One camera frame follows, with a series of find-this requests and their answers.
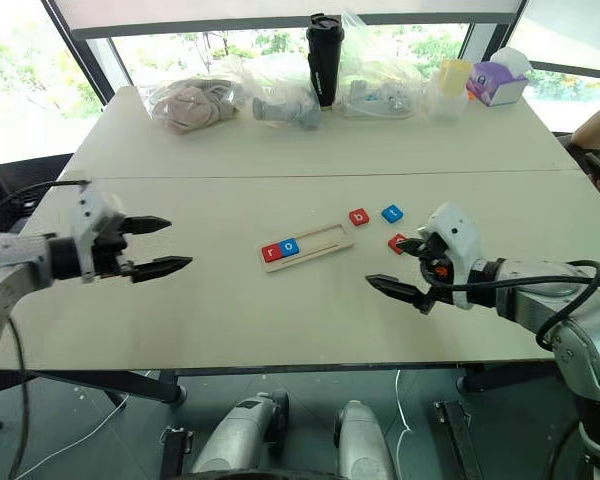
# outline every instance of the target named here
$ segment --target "black cable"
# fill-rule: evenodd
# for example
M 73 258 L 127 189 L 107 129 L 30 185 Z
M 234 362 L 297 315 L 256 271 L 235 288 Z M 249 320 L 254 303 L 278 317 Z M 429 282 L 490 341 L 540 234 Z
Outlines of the black cable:
M 20 428 L 20 442 L 18 444 L 18 450 L 16 450 L 16 453 L 13 457 L 11 470 L 9 471 L 9 480 L 13 480 L 18 476 L 18 471 L 20 470 L 22 458 L 24 457 L 24 451 L 27 448 L 27 441 L 29 440 L 30 407 L 29 387 L 27 386 L 27 382 L 25 381 L 26 369 L 24 365 L 24 352 L 22 349 L 22 340 L 20 338 L 20 333 L 16 328 L 16 324 L 14 323 L 11 317 L 9 317 L 9 328 L 11 328 L 13 339 L 16 342 L 16 349 L 18 352 L 18 365 L 20 367 L 20 376 L 22 377 L 22 383 L 20 384 L 20 386 L 22 387 L 22 426 Z
M 59 180 L 53 182 L 36 183 L 34 185 L 29 185 L 28 187 L 24 187 L 13 193 L 10 193 L 6 197 L 2 197 L 0 199 L 0 208 L 6 205 L 11 199 L 23 195 L 27 192 L 31 192 L 32 190 L 38 190 L 40 188 L 46 187 L 62 187 L 64 185 L 88 185 L 89 183 L 91 183 L 89 180 Z
M 526 277 L 526 278 L 515 278 L 510 280 L 495 280 L 490 282 L 476 282 L 476 283 L 464 283 L 459 285 L 452 285 L 444 282 L 440 282 L 436 278 L 433 277 L 427 270 L 427 265 L 425 261 L 420 262 L 420 272 L 424 277 L 425 281 L 429 283 L 434 288 L 444 289 L 448 291 L 455 292 L 471 292 L 475 290 L 484 290 L 484 289 L 496 289 L 496 288 L 511 288 L 511 287 L 519 287 L 523 285 L 534 285 L 540 283 L 579 283 L 586 284 L 587 287 L 567 306 L 565 306 L 562 310 L 556 312 L 551 317 L 547 319 L 545 323 L 539 328 L 536 334 L 536 343 L 543 349 L 551 351 L 551 348 L 547 342 L 545 342 L 544 337 L 551 328 L 557 325 L 562 320 L 566 319 L 567 316 L 575 311 L 578 307 L 582 306 L 584 302 L 586 302 L 595 291 L 600 288 L 600 263 L 595 262 L 593 260 L 578 260 L 574 262 L 569 262 L 570 265 L 573 266 L 586 266 L 593 267 L 596 269 L 596 274 L 593 278 L 590 277 L 576 277 L 569 275 L 546 275 L 546 276 L 536 276 L 536 277 Z
M 547 480 L 555 479 L 556 466 L 558 465 L 560 455 L 562 454 L 562 451 L 564 450 L 564 447 L 571 438 L 571 436 L 578 430 L 579 424 L 580 420 L 574 420 L 573 422 L 571 422 L 565 430 L 565 432 L 562 434 L 562 437 L 560 437 L 560 440 L 558 440 L 558 443 L 556 444 L 555 448 L 551 452 L 551 456 L 549 457 L 548 468 L 546 470 Z
M 591 283 L 589 283 L 576 298 L 569 302 L 562 310 L 551 315 L 538 329 L 538 332 L 536 333 L 536 343 L 541 348 L 549 351 L 551 351 L 551 345 L 545 341 L 545 335 L 558 323 L 565 320 L 576 308 L 582 306 L 591 295 L 596 293 L 596 290 L 600 286 L 600 262 L 595 262 L 593 260 L 577 260 L 575 262 L 568 262 L 568 264 L 573 265 L 574 267 L 595 268 L 596 274 L 591 279 Z
M 539 277 L 526 277 L 526 278 L 512 278 L 510 280 L 492 280 L 489 282 L 476 282 L 476 283 L 461 283 L 453 285 L 450 283 L 444 283 L 435 279 L 426 269 L 426 265 L 420 263 L 420 272 L 424 277 L 424 280 L 435 288 L 443 290 L 449 290 L 452 292 L 473 292 L 476 290 L 484 290 L 490 288 L 510 288 L 520 287 L 523 285 L 536 285 L 539 283 L 580 283 L 589 284 L 591 283 L 590 277 L 576 277 L 570 275 L 546 275 Z

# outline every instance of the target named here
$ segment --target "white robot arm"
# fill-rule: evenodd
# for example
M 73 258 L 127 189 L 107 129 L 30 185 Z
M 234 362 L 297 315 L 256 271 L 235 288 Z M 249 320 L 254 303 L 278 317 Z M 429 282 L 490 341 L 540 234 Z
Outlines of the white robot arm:
M 124 234 L 143 234 L 171 225 L 158 217 L 126 217 L 115 199 L 94 183 L 79 187 L 71 236 L 0 234 L 0 336 L 16 303 L 54 280 L 95 276 L 129 276 L 143 282 L 175 272 L 191 257 L 165 257 L 134 265 L 123 255 Z
M 437 301 L 496 308 L 536 334 L 553 351 L 580 416 L 580 434 L 600 476 L 600 264 L 485 260 L 475 225 L 457 206 L 442 205 L 420 230 L 422 239 L 398 246 L 420 261 L 425 294 L 386 275 L 369 283 L 427 314 Z M 580 267 L 593 267 L 593 277 Z

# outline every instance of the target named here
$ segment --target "blue letter block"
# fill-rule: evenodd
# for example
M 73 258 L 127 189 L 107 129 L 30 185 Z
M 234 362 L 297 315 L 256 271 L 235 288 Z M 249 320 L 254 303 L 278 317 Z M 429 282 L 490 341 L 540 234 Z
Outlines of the blue letter block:
M 278 245 L 280 245 L 280 249 L 282 250 L 282 254 L 285 257 L 289 257 L 291 255 L 295 255 L 296 253 L 298 253 L 300 251 L 300 249 L 298 248 L 298 244 L 296 243 L 296 239 L 295 238 L 289 238 L 287 240 L 284 240 L 284 241 L 280 242 Z
M 403 215 L 404 214 L 402 213 L 402 211 L 395 205 L 389 205 L 387 208 L 385 208 L 382 211 L 382 216 L 389 223 L 397 222 L 398 220 L 400 220 L 402 218 Z

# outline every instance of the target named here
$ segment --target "window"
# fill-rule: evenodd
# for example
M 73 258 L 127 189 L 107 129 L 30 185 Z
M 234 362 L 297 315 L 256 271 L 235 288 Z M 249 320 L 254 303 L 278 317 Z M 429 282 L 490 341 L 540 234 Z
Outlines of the window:
M 74 152 L 101 103 L 40 2 L 0 1 L 0 163 Z
M 411 61 L 429 78 L 442 60 L 456 58 L 467 24 L 370 27 L 378 43 Z M 235 54 L 245 58 L 273 53 L 306 55 L 305 28 L 213 31 L 117 37 L 114 43 L 136 85 L 207 73 L 214 62 Z
M 551 130 L 600 110 L 600 0 L 529 0 L 509 45 L 537 68 L 524 96 Z
M 573 132 L 600 110 L 600 79 L 534 70 L 524 97 L 554 132 Z
M 600 0 L 529 0 L 509 45 L 531 61 L 600 70 Z

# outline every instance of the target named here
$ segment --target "black tumbler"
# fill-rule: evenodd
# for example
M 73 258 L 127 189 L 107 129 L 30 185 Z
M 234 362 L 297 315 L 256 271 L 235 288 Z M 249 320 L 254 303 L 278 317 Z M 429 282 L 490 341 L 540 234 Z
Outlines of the black tumbler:
M 321 107 L 330 106 L 336 97 L 340 46 L 343 39 L 344 30 L 340 20 L 327 17 L 324 13 L 311 15 L 311 25 L 307 28 L 308 59 L 311 83 Z

